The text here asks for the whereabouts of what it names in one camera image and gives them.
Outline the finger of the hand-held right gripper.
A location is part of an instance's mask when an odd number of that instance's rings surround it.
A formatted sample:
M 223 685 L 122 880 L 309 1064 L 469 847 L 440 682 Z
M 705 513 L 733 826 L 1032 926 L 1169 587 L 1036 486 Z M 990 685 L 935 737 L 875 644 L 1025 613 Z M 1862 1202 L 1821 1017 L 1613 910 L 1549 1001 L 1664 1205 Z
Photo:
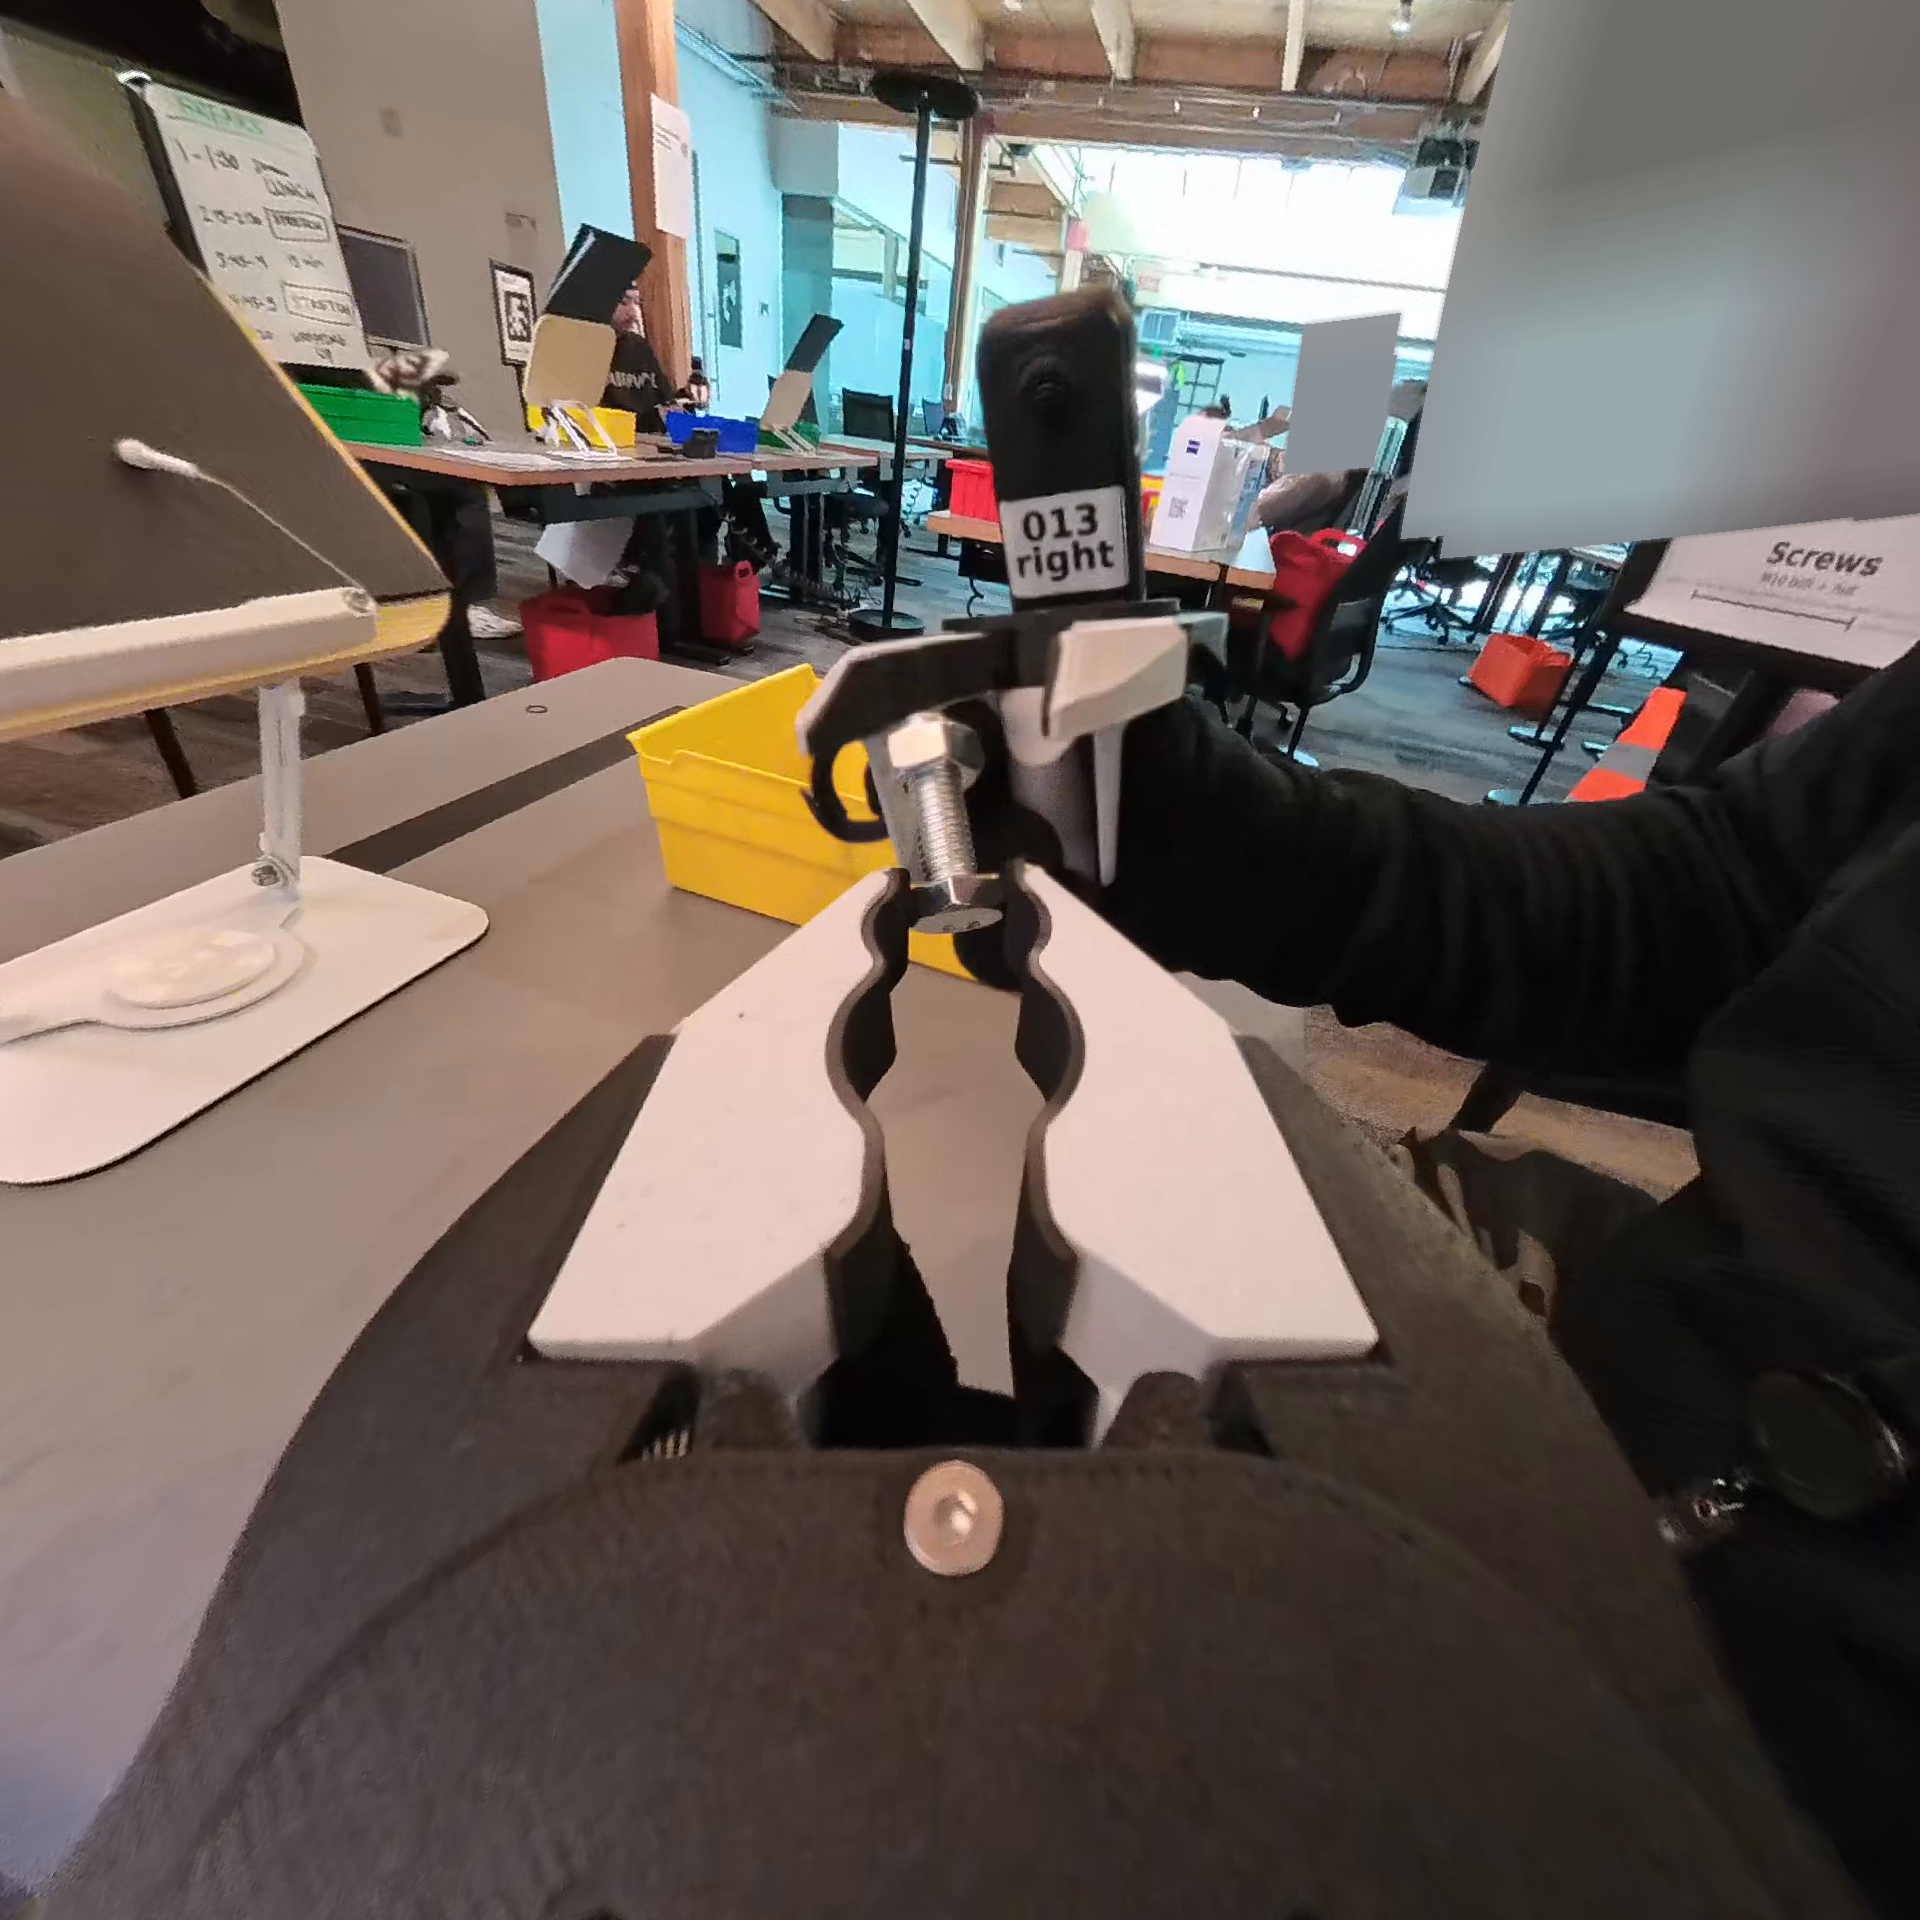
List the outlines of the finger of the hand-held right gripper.
M 843 750 L 895 731 L 918 711 L 942 711 L 995 694 L 1002 684 L 1000 633 L 920 633 L 854 645 L 796 713 L 808 766 L 807 805 L 846 845 L 891 835 L 884 817 L 854 820 L 835 783 Z
M 1127 728 L 1188 685 L 1188 630 L 1179 617 L 1083 619 L 1052 635 L 1045 739 Z

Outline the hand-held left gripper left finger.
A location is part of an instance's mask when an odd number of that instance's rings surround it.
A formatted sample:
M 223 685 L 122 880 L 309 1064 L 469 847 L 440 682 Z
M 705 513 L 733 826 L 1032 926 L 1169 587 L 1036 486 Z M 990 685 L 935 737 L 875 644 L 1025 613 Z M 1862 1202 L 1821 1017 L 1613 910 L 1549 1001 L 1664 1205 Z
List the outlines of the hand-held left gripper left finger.
M 960 1435 L 871 1103 L 911 903 L 900 871 L 861 878 L 667 1037 L 530 1321 L 539 1357 L 750 1382 L 830 1444 Z

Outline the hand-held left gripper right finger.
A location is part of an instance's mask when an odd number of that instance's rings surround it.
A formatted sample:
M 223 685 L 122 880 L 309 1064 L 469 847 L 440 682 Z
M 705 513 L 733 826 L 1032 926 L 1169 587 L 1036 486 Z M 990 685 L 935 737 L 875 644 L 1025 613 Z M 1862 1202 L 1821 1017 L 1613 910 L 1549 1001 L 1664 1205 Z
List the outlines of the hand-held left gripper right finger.
M 1026 861 L 1005 875 L 1005 949 L 1041 1095 L 1007 1280 L 1022 1424 L 1096 1444 L 1142 1379 L 1378 1356 L 1260 1077 L 1274 1051 Z

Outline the silver hex bolt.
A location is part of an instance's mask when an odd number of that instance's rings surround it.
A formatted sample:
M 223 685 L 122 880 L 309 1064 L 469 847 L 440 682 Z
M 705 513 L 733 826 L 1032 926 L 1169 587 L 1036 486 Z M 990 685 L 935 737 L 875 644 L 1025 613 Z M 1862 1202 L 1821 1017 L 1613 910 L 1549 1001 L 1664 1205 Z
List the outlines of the silver hex bolt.
M 979 731 L 922 710 L 872 734 L 866 753 L 879 815 L 914 887 L 942 905 L 970 903 L 985 884 L 969 813 L 989 757 Z

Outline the person's right forearm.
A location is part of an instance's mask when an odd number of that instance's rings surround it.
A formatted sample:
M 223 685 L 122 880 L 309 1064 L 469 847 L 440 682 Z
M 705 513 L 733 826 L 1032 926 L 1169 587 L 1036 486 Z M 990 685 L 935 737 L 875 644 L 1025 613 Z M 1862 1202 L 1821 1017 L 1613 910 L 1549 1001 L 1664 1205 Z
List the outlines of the person's right forearm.
M 1917 651 L 1697 782 L 1498 812 L 1315 780 L 1268 986 L 1549 1074 L 1917 1100 Z

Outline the person's right hand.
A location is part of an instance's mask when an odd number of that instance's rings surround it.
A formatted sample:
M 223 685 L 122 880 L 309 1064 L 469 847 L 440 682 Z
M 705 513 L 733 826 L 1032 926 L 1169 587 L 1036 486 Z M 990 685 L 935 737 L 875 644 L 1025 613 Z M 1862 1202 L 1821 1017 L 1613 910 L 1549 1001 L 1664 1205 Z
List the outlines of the person's right hand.
M 1007 750 L 989 760 L 970 817 L 983 861 L 1036 868 L 1167 971 L 1252 987 L 1274 908 L 1308 839 L 1312 780 L 1284 771 L 1210 703 L 1181 696 L 1121 734 L 1116 873 L 1076 875 L 1069 830 L 1015 791 Z

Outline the brown edged desk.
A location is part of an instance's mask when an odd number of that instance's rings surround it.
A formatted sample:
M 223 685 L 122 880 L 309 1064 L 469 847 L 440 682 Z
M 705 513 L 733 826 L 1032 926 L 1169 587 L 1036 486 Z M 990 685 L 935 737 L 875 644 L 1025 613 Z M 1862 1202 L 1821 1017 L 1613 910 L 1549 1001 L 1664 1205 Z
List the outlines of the brown edged desk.
M 879 462 L 875 453 L 830 445 L 708 458 L 688 458 L 665 443 L 580 451 L 541 443 L 349 440 L 346 450 L 401 504 L 450 587 L 436 639 L 446 694 L 396 697 L 389 713 L 402 718 L 470 708 L 488 696 L 473 611 L 491 604 L 498 587 L 496 505 L 524 508 L 543 529 L 608 532 L 617 535 L 617 552 L 624 550 L 633 521 L 682 527 L 684 539 L 667 546 L 660 565 L 669 579 L 660 644 L 667 659 L 708 665 L 736 651 L 730 641 L 703 633 L 699 586 L 700 517 L 727 508 L 728 484 L 769 482 L 776 495 L 815 501 L 850 491 L 854 473 Z
M 939 542 L 957 542 L 960 568 L 969 582 L 1005 586 L 1007 572 L 997 554 L 1002 546 L 995 520 L 970 517 L 953 512 L 932 512 L 924 532 Z M 1148 544 L 1144 548 L 1148 578 L 1199 582 L 1204 587 L 1224 587 L 1230 593 L 1265 595 L 1274 587 L 1276 569 L 1270 548 L 1260 529 L 1252 529 L 1238 546 L 1210 550 L 1181 550 Z

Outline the white carton box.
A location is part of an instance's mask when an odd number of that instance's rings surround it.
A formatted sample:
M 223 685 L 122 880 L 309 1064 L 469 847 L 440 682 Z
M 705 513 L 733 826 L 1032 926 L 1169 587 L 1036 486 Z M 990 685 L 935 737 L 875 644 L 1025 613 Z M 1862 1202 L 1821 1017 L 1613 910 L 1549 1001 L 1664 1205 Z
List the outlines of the white carton box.
M 1210 556 L 1236 550 L 1268 484 L 1273 445 L 1214 411 L 1173 431 L 1147 529 L 1152 552 Z

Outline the black floor pole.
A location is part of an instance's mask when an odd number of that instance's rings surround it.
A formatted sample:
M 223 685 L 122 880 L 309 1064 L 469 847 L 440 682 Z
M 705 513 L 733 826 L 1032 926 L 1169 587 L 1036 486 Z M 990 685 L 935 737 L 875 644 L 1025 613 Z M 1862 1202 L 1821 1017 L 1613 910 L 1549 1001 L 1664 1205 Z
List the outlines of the black floor pole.
M 914 357 L 918 344 L 920 294 L 927 261 L 927 204 L 932 167 L 935 124 L 963 127 L 980 110 L 979 89 L 957 74 L 939 74 L 920 66 L 883 66 L 871 77 L 871 93 L 879 105 L 914 119 L 914 180 L 909 224 L 906 289 L 903 295 L 903 327 L 898 380 L 895 395 L 895 436 L 891 451 L 891 484 L 883 516 L 881 550 L 881 604 L 865 631 L 868 639 L 918 635 L 922 621 L 900 613 L 900 539 L 904 524 L 904 486 L 914 399 Z

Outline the black office chair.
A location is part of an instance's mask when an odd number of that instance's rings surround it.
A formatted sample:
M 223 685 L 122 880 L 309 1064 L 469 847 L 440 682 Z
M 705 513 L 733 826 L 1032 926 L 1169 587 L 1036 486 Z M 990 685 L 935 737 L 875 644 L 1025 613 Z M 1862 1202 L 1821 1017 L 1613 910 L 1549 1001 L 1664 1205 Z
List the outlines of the black office chair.
M 1373 672 L 1380 617 L 1411 544 L 1403 535 L 1407 501 L 1398 500 L 1365 539 L 1365 550 L 1312 619 L 1282 611 L 1260 595 L 1229 621 L 1229 692 L 1240 700 L 1235 729 L 1252 739 L 1263 708 L 1287 708 L 1292 731 L 1284 756 L 1300 756 L 1306 720 L 1316 708 L 1355 692 Z

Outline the tilted wooden board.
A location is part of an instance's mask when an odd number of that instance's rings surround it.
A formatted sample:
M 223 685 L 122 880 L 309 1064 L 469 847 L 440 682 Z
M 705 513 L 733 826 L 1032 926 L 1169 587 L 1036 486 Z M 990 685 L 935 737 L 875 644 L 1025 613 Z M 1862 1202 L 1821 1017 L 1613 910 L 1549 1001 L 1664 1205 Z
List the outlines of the tilted wooden board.
M 823 430 L 815 380 L 843 327 L 830 312 L 815 314 L 802 327 L 759 416 L 762 450 L 800 453 L 819 448 Z
M 3 735 L 439 641 L 413 527 L 149 213 L 3 105 Z
M 613 314 L 653 259 L 635 238 L 584 222 L 554 276 L 523 370 L 523 403 L 595 408 L 613 363 Z

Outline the person's camouflage trousers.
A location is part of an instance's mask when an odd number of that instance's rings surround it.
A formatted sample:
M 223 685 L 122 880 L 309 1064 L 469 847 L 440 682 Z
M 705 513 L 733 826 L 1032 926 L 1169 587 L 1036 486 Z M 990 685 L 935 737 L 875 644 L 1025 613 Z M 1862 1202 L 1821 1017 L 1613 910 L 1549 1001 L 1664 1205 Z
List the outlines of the person's camouflage trousers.
M 1522 1308 L 1546 1324 L 1568 1244 L 1579 1236 L 1579 1167 L 1543 1147 L 1452 1126 L 1407 1132 L 1395 1159 Z

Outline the orange storage bin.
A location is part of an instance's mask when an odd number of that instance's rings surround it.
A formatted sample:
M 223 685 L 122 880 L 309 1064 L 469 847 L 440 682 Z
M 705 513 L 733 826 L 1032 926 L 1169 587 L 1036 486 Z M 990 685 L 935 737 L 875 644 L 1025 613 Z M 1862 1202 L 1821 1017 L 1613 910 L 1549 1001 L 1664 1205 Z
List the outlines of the orange storage bin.
M 1540 718 L 1556 701 L 1572 669 L 1572 651 L 1545 635 L 1492 631 L 1482 641 L 1466 684 L 1497 708 Z

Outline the dark table slot cover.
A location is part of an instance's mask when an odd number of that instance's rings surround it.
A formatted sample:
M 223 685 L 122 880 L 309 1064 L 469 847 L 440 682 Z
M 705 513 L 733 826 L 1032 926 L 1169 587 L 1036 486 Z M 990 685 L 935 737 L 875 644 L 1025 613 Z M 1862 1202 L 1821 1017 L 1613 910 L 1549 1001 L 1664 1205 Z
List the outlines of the dark table slot cover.
M 503 700 L 473 725 L 444 718 L 411 728 L 392 756 L 324 789 L 318 850 L 363 871 L 398 871 L 631 761 L 629 735 L 682 708 L 667 694 L 611 705 L 567 705 L 551 694 Z

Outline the black easel stand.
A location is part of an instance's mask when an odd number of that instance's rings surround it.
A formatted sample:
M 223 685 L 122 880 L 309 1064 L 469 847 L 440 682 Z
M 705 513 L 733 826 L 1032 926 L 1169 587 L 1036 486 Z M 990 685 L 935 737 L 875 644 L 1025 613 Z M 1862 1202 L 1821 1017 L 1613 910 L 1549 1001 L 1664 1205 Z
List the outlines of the black easel stand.
M 1486 803 L 1532 803 L 1560 757 L 1575 722 L 1597 708 L 1602 682 L 1626 641 L 1681 641 L 1678 664 L 1661 684 L 1686 692 L 1686 703 L 1648 783 L 1701 780 L 1768 737 L 1783 737 L 1836 705 L 1828 685 L 1787 675 L 1763 645 L 1706 630 L 1678 627 L 1634 608 L 1655 586 L 1668 539 L 1634 542 L 1604 597 L 1577 635 L 1568 689 L 1536 729 L 1540 756 L 1519 788 L 1492 788 Z

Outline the orange traffic cone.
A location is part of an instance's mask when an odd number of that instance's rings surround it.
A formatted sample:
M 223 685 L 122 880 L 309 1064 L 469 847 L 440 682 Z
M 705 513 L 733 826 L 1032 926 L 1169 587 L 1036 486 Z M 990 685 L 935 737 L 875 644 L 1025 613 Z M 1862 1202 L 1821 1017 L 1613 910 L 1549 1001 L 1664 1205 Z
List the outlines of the orange traffic cone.
M 1666 684 L 1651 692 L 1594 766 L 1572 783 L 1566 800 L 1571 803 L 1611 803 L 1643 794 L 1684 705 L 1686 689 L 1678 684 Z

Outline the green storage bin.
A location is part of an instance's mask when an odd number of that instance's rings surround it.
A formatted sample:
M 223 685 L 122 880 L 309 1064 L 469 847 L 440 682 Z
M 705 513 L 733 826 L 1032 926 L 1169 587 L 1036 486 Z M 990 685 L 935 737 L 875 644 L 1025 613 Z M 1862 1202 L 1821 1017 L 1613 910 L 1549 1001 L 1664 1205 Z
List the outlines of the green storage bin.
M 419 448 L 425 441 L 421 398 L 324 382 L 299 382 L 300 395 L 343 441 Z

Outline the black computer monitor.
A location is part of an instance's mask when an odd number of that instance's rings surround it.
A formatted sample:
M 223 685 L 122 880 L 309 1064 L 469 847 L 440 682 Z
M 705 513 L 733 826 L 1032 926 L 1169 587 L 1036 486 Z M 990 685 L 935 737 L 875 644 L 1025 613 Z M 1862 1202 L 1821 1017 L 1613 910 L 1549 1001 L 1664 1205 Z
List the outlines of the black computer monitor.
M 338 239 L 369 345 L 379 353 L 432 348 L 416 248 L 345 222 Z

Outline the framed marker sign board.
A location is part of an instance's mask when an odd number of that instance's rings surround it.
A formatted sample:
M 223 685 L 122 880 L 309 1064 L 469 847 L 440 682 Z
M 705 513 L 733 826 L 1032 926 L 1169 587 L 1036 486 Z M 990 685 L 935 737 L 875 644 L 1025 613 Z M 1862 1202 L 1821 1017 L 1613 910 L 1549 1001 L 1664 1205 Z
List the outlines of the framed marker sign board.
M 1918 517 L 1671 539 L 1631 611 L 1810 659 L 1886 668 L 1918 641 Z

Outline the black badge reel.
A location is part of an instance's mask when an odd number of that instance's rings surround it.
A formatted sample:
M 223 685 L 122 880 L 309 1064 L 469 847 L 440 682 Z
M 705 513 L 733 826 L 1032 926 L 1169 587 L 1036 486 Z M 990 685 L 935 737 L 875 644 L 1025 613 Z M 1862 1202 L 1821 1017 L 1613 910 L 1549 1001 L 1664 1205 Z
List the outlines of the black badge reel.
M 1662 1495 L 1655 1530 L 1668 1549 L 1697 1554 L 1726 1539 L 1757 1504 L 1813 1523 L 1855 1526 L 1914 1490 L 1912 1441 L 1859 1382 L 1768 1369 L 1746 1387 L 1733 1459 Z

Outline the handwritten whiteboard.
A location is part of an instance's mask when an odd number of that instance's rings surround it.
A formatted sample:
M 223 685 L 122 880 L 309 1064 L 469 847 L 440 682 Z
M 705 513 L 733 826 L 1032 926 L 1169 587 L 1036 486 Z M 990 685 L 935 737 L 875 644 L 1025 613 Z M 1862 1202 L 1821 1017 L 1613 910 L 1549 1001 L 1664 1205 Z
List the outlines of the handwritten whiteboard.
M 300 126 L 122 72 L 179 246 L 266 357 L 365 375 L 373 349 Z

